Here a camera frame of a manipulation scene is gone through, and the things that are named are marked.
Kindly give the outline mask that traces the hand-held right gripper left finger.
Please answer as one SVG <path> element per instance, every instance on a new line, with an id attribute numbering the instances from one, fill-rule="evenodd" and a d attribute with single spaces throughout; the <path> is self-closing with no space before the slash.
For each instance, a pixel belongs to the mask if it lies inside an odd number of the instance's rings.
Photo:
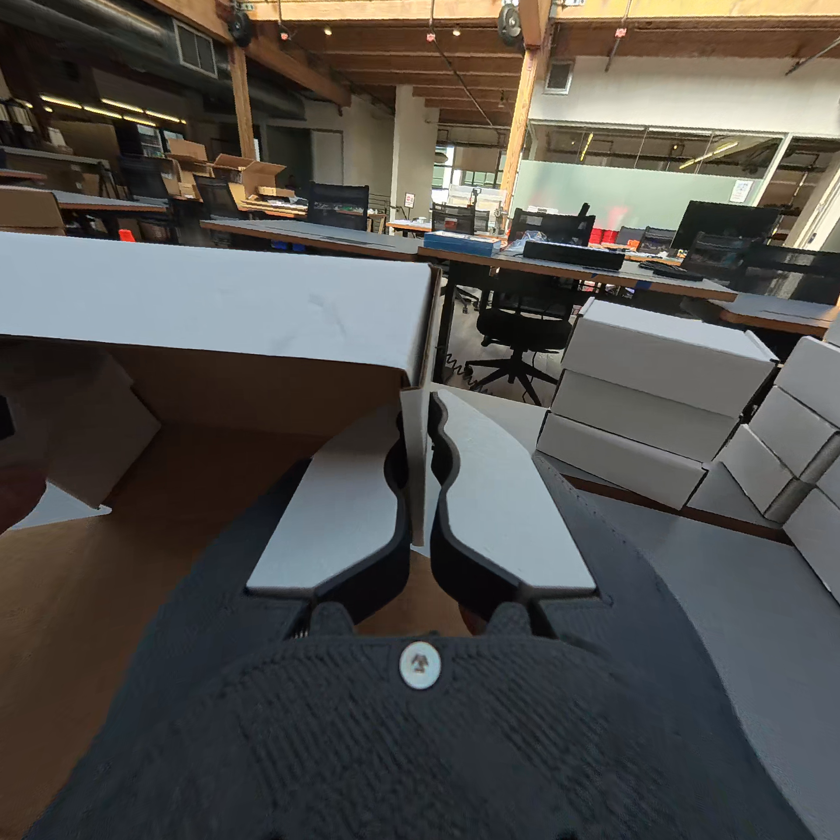
<path id="1" fill-rule="evenodd" d="M 411 518 L 399 405 L 345 428 L 311 457 L 268 539 L 251 595 L 340 604 L 358 624 L 403 591 Z"/>

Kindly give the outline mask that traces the white cardboard mailer box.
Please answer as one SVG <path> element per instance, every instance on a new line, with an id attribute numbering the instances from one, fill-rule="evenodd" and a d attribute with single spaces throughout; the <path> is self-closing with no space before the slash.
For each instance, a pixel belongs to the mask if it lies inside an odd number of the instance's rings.
<path id="1" fill-rule="evenodd" d="M 476 837 L 391 639 L 246 584 L 312 456 L 399 405 L 424 498 L 434 272 L 2 233 L 2 838 Z"/>

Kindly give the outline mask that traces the blue flat box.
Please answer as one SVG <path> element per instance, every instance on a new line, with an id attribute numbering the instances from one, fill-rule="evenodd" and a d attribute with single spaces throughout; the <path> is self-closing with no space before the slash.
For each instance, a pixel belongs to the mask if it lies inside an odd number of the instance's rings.
<path id="1" fill-rule="evenodd" d="M 448 254 L 492 257 L 501 250 L 499 240 L 450 231 L 433 231 L 423 237 L 423 247 Z"/>

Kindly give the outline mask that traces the open brown cardboard box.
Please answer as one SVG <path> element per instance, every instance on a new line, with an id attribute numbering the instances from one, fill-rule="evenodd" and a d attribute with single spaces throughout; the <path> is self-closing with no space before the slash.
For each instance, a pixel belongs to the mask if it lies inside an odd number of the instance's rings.
<path id="1" fill-rule="evenodd" d="M 204 146 L 177 138 L 169 138 L 166 142 L 168 148 L 166 157 L 171 162 L 171 173 L 175 184 L 174 187 L 167 189 L 173 196 L 200 202 L 202 199 L 197 190 L 196 178 L 214 175 Z"/>
<path id="2" fill-rule="evenodd" d="M 220 154 L 212 162 L 214 175 L 234 185 L 234 196 L 246 200 L 252 196 L 294 196 L 294 190 L 277 186 L 277 177 L 286 170 L 283 164 L 256 161 L 231 154 Z"/>

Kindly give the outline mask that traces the person's left hand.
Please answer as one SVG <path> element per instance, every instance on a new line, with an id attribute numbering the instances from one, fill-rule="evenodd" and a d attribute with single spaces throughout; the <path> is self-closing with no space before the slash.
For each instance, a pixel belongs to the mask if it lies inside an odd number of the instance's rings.
<path id="1" fill-rule="evenodd" d="M 24 520 L 46 492 L 46 476 L 34 465 L 1 468 L 1 534 Z"/>

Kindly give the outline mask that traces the black mesh office chair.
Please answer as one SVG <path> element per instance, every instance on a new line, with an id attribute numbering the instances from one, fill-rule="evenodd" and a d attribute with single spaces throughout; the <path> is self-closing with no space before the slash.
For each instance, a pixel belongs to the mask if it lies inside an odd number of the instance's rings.
<path id="1" fill-rule="evenodd" d="M 203 220 L 247 218 L 240 211 L 229 184 L 207 175 L 194 175 L 196 193 L 201 198 Z"/>
<path id="2" fill-rule="evenodd" d="M 588 246 L 595 217 L 584 203 L 574 216 L 526 213 L 516 210 L 504 252 L 523 256 L 524 246 L 531 240 L 561 245 Z M 472 360 L 465 363 L 465 373 L 473 375 L 475 367 L 495 369 L 483 379 L 471 382 L 469 389 L 478 391 L 505 377 L 509 384 L 519 382 L 534 405 L 541 402 L 532 380 L 555 385 L 550 375 L 538 371 L 524 359 L 527 353 L 554 353 L 565 348 L 571 335 L 569 318 L 572 308 L 581 305 L 586 295 L 580 280 L 563 277 L 545 278 L 541 286 L 537 275 L 524 271 L 499 269 L 496 280 L 500 288 L 492 291 L 491 303 L 482 302 L 476 322 L 482 334 L 481 344 L 492 343 L 511 349 L 511 356 L 500 360 Z"/>
<path id="3" fill-rule="evenodd" d="M 365 232 L 368 228 L 370 187 L 310 182 L 309 224 Z"/>
<path id="4" fill-rule="evenodd" d="M 462 235 L 484 234 L 488 231 L 490 211 L 476 205 L 456 206 L 446 203 L 432 205 L 432 231 Z"/>

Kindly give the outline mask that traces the stack of white folded boxes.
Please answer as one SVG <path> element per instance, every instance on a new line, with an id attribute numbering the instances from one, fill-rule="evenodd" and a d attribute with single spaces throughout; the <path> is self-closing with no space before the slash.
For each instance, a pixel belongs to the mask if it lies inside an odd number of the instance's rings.
<path id="1" fill-rule="evenodd" d="M 791 541 L 838 601 L 838 343 L 779 363 L 739 332 L 590 301 L 563 352 L 537 450 L 656 508 Z"/>

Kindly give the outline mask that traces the grey desk black legs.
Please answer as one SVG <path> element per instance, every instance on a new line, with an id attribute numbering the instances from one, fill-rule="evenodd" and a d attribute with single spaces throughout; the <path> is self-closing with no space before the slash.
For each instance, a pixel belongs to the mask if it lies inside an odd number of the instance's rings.
<path id="1" fill-rule="evenodd" d="M 332 256 L 354 256 L 413 262 L 419 259 L 422 239 L 374 234 L 341 227 L 322 226 L 289 220 L 234 220 L 214 218 L 200 222 L 208 232 L 228 234 L 247 240 L 243 248 L 255 248 L 255 242 L 265 241 L 300 245 Z"/>
<path id="2" fill-rule="evenodd" d="M 492 274 L 493 270 L 512 270 L 536 277 L 557 277 L 583 283 L 591 282 L 714 301 L 732 302 L 738 296 L 736 291 L 705 278 L 685 280 L 655 276 L 651 270 L 640 269 L 637 260 L 625 260 L 619 269 L 608 269 L 504 254 L 468 255 L 423 245 L 418 247 L 416 257 L 427 261 L 446 260 L 450 264 L 434 358 L 433 381 L 438 384 L 444 382 L 448 341 L 455 309 L 455 289 L 457 287 L 473 287 L 483 291 L 498 289 L 498 275 Z"/>
<path id="3" fill-rule="evenodd" d="M 823 338 L 838 316 L 838 306 L 741 293 L 734 301 L 711 300 L 719 319 L 748 329 Z"/>

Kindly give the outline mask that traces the long black device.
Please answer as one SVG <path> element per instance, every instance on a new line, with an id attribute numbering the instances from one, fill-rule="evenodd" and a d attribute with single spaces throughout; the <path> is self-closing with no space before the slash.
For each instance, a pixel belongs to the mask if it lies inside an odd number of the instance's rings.
<path id="1" fill-rule="evenodd" d="M 620 270 L 625 261 L 625 256 L 622 253 L 535 239 L 526 241 L 522 249 L 522 257 L 587 269 L 611 271 Z"/>

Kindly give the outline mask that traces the black keyboard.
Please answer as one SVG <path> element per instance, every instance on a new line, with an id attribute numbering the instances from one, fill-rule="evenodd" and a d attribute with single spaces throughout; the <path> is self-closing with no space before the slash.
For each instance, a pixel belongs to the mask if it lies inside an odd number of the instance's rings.
<path id="1" fill-rule="evenodd" d="M 695 272 L 683 269 L 679 266 L 667 265 L 664 262 L 654 259 L 646 259 L 637 263 L 641 270 L 649 271 L 654 277 L 679 280 L 684 282 L 702 282 L 704 277 Z"/>

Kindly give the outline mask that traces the frosted glass partition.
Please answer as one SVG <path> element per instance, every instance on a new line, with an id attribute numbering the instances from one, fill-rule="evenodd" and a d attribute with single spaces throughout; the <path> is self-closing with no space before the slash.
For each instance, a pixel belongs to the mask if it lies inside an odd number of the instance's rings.
<path id="1" fill-rule="evenodd" d="M 509 215 L 517 208 L 531 207 L 576 215 L 587 203 L 596 228 L 675 229 L 690 201 L 730 203 L 737 179 L 754 180 L 749 199 L 743 204 L 752 205 L 761 192 L 763 178 L 522 161 Z"/>

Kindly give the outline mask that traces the white door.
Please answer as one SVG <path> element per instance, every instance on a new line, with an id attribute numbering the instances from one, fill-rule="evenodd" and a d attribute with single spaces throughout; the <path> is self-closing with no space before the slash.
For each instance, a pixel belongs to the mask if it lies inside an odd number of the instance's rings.
<path id="1" fill-rule="evenodd" d="M 343 173 L 343 132 L 315 130 L 311 135 L 311 179 L 315 183 L 341 186 Z"/>

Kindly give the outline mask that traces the black computer monitor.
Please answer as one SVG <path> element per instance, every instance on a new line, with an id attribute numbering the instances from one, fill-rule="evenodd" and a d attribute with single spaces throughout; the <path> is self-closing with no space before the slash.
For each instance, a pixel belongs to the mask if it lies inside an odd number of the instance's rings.
<path id="1" fill-rule="evenodd" d="M 768 206 L 690 201 L 670 248 L 688 251 L 699 234 L 765 241 L 772 235 L 780 217 L 778 209 Z"/>

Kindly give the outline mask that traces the white pillar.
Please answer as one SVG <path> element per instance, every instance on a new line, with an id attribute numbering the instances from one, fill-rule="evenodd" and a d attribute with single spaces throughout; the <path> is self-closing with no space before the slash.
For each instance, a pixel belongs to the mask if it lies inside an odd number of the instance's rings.
<path id="1" fill-rule="evenodd" d="M 395 122 L 392 155 L 391 220 L 428 216 L 432 203 L 439 109 L 428 108 L 413 87 L 395 88 Z M 415 194 L 414 208 L 403 206 L 406 192 Z"/>

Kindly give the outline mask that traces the wooden post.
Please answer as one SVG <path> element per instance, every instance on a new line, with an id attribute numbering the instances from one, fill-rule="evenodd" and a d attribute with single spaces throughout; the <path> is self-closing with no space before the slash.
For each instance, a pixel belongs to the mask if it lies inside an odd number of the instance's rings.
<path id="1" fill-rule="evenodd" d="M 542 52 L 543 49 L 541 47 L 526 49 L 521 65 L 517 97 L 514 104 L 511 127 L 508 135 L 506 160 L 500 184 L 500 189 L 505 193 L 501 207 L 502 212 L 506 216 L 509 214 L 513 189 L 516 183 L 518 168 L 522 157 L 532 94 L 538 75 Z"/>
<path id="2" fill-rule="evenodd" d="M 234 93 L 234 108 L 238 128 L 239 155 L 242 158 L 255 158 L 255 135 L 249 99 L 249 86 L 246 55 L 244 50 L 233 43 L 227 47 L 228 70 Z"/>

